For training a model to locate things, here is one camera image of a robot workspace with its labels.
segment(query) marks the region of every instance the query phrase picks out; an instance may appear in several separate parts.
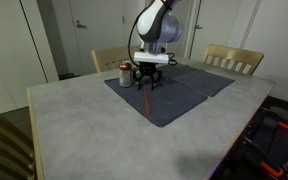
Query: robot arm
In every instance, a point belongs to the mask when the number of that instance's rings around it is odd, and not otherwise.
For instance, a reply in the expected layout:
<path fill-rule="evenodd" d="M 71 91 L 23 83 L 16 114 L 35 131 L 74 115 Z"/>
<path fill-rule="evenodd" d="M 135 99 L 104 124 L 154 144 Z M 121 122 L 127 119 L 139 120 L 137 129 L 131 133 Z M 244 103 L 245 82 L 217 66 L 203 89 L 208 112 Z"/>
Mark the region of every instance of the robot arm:
<path fill-rule="evenodd" d="M 157 43 L 177 41 L 183 32 L 182 23 L 170 11 L 178 0 L 154 0 L 141 14 L 137 31 L 145 43 L 145 52 L 136 52 L 134 60 L 149 63 L 168 63 L 166 54 L 159 54 Z"/>

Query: chair back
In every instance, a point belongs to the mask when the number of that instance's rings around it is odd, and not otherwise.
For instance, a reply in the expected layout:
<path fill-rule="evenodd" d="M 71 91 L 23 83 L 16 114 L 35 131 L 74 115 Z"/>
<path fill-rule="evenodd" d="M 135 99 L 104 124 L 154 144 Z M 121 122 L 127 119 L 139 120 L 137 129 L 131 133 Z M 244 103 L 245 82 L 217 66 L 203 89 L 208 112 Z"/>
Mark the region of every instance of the chair back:
<path fill-rule="evenodd" d="M 260 52 L 210 44 L 205 52 L 204 62 L 252 75 L 263 57 L 264 54 Z"/>
<path fill-rule="evenodd" d="M 34 179 L 35 161 L 32 140 L 0 114 L 0 177 L 3 176 Z"/>
<path fill-rule="evenodd" d="M 131 46 L 131 55 L 134 56 L 139 49 L 139 46 Z M 120 62 L 129 59 L 127 47 L 124 46 L 92 50 L 92 57 L 98 73 L 116 69 Z"/>

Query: dark gray cloth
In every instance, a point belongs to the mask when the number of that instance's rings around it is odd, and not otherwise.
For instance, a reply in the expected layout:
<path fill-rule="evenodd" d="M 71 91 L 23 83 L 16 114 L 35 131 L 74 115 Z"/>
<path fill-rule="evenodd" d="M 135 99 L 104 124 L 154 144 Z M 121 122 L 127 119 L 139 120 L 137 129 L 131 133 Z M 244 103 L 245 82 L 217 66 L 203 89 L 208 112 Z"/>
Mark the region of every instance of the dark gray cloth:
<path fill-rule="evenodd" d="M 150 79 L 144 77 L 150 114 L 146 114 L 144 87 L 138 90 L 137 84 L 125 88 L 119 80 L 105 80 L 127 103 L 158 127 L 164 127 L 179 116 L 191 110 L 234 80 L 198 70 L 187 65 L 164 66 L 161 82 L 151 91 Z"/>

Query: can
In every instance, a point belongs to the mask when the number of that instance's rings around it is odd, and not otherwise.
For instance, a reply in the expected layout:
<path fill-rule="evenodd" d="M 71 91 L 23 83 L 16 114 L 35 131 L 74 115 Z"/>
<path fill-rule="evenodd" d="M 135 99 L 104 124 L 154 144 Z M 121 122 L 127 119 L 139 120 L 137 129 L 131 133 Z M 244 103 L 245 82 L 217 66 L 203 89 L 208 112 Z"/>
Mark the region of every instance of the can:
<path fill-rule="evenodd" d="M 119 64 L 120 86 L 129 87 L 132 85 L 132 64 L 123 61 Z"/>

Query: table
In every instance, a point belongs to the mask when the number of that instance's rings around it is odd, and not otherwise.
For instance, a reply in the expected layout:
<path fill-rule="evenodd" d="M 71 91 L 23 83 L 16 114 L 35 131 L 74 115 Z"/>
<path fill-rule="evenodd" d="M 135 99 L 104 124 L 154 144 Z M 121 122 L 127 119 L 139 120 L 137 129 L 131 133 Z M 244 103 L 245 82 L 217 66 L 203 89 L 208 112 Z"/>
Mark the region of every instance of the table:
<path fill-rule="evenodd" d="M 235 82 L 164 128 L 104 83 L 117 70 L 29 88 L 39 179 L 208 179 L 274 83 L 178 61 Z"/>

